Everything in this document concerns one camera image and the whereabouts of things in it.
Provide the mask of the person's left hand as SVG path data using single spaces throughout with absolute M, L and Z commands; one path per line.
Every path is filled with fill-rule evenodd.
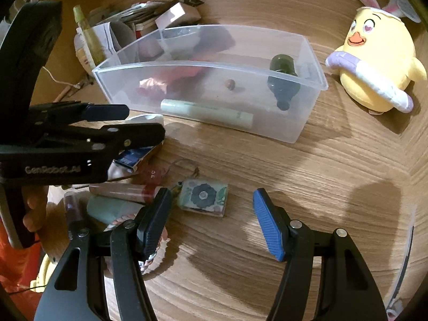
M 49 186 L 24 186 L 22 196 L 28 206 L 24 226 L 32 233 L 40 230 L 46 219 Z

